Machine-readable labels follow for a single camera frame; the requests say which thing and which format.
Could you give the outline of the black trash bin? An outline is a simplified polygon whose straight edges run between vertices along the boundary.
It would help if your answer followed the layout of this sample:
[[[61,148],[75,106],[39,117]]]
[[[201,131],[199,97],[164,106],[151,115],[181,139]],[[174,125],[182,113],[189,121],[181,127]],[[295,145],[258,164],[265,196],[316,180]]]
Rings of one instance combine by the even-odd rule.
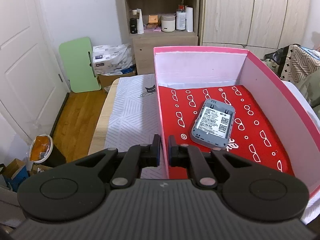
[[[65,156],[57,149],[51,136],[38,135],[29,149],[29,160],[47,167],[58,167],[67,163]]]

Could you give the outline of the wooden open shelf unit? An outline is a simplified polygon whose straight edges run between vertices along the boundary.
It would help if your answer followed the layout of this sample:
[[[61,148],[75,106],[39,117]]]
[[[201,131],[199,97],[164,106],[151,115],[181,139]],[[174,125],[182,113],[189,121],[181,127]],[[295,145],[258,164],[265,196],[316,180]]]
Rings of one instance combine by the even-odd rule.
[[[153,49],[161,46],[196,46],[199,44],[200,0],[116,0],[120,20],[121,37],[132,43],[138,75],[155,72]],[[178,7],[193,10],[193,29],[164,32],[161,29],[162,16],[174,16]],[[144,33],[133,34],[131,21],[142,16]]]

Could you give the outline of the white room door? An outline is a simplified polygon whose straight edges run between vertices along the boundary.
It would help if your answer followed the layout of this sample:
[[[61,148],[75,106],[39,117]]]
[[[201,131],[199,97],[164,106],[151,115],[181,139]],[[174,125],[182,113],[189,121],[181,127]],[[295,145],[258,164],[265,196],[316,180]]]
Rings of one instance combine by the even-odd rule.
[[[68,93],[36,0],[1,0],[1,109],[28,144],[49,134]]]

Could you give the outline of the tall white bottle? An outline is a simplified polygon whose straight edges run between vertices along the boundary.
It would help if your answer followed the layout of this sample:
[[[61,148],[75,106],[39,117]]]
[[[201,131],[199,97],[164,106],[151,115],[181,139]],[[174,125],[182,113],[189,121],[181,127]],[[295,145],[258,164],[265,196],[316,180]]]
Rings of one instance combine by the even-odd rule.
[[[194,31],[194,24],[193,24],[193,8],[186,7],[186,31],[192,33]]]

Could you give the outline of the pink cardboard box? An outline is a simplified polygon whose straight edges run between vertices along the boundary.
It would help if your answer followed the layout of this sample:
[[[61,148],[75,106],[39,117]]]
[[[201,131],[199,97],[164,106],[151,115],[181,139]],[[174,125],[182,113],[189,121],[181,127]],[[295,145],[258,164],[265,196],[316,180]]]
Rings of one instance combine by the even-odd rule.
[[[153,50],[163,147],[170,135],[191,144],[201,108],[213,99],[234,115],[210,111],[201,127],[228,138],[228,152],[300,179],[319,192],[319,129],[298,100],[253,53],[224,47],[156,47]]]

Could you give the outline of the patterned tote bag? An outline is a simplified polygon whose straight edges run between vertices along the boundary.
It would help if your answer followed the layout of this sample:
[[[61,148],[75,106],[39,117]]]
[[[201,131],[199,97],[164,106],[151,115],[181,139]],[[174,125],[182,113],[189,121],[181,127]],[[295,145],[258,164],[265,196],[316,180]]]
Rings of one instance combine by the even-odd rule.
[[[265,54],[263,61],[281,80],[297,84],[319,70],[319,49],[291,44]]]

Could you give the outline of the white lidded jar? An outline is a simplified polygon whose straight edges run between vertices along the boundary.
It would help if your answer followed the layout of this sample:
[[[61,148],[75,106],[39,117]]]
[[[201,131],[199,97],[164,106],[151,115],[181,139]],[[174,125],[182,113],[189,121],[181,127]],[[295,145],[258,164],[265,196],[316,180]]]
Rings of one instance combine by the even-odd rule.
[[[175,31],[176,17],[174,14],[164,14],[161,16],[161,29],[165,33]]]

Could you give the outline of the green folding board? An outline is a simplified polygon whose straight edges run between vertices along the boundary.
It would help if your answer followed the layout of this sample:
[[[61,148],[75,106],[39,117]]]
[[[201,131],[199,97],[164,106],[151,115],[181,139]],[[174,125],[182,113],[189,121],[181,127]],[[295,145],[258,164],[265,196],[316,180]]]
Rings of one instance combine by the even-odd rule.
[[[92,45],[89,37],[60,44],[59,54],[73,92],[101,90],[92,66]]]

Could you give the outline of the olive green padded jacket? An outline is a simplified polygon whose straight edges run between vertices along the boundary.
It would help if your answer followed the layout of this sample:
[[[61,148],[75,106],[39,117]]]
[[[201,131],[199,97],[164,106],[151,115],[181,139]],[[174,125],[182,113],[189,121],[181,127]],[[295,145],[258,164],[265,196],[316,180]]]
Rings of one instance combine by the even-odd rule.
[[[313,109],[314,113],[319,118],[319,103],[320,103],[320,70],[308,75],[300,81],[296,86],[302,96]]]

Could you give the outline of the white spray bottle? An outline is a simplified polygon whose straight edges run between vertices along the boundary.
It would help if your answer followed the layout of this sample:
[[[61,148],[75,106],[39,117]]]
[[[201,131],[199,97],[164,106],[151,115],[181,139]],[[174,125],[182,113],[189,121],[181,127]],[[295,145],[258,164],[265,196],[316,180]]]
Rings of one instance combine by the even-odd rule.
[[[137,33],[144,34],[142,10],[137,8]]]

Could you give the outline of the red capped bottle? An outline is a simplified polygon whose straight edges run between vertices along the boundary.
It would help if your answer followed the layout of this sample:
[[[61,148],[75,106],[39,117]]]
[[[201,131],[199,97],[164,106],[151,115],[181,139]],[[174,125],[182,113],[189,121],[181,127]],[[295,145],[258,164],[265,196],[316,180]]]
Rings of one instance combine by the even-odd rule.
[[[185,6],[179,5],[176,11],[176,30],[185,31],[186,12]]]

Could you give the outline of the white patterned tablecloth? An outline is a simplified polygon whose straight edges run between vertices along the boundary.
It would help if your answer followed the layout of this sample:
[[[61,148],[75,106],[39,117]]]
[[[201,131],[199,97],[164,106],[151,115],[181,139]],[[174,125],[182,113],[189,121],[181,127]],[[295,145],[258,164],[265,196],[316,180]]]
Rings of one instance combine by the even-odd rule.
[[[122,77],[117,85],[105,147],[126,152],[131,146],[151,144],[161,135],[155,74]]]

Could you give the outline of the grey pocket router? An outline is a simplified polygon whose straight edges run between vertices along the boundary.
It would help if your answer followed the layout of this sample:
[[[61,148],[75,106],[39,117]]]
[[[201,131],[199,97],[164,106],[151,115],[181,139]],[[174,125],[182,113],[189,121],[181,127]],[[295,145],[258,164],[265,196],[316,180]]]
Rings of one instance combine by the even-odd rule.
[[[191,140],[207,148],[226,148],[234,117],[233,106],[214,99],[205,100],[191,129]]]

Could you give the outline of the red patterned box liner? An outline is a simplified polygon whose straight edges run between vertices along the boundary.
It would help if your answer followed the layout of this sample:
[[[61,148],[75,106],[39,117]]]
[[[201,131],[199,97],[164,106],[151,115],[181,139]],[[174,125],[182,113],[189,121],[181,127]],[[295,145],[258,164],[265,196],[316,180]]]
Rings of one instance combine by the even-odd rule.
[[[173,89],[159,87],[162,127],[165,143],[173,135],[178,144],[194,144],[191,129],[200,117],[208,99],[233,106],[235,115],[209,111],[201,118],[199,128],[207,128],[210,135],[225,139],[232,126],[226,151],[277,171],[293,175],[287,152],[273,126],[242,85],[209,88]]]

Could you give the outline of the light wood wardrobe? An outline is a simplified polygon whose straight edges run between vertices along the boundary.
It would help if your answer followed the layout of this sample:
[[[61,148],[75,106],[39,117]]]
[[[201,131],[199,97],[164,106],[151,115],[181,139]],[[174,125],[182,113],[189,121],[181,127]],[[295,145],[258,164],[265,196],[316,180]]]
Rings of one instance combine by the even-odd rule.
[[[301,43],[310,0],[201,0],[202,46],[244,48],[259,58]]]

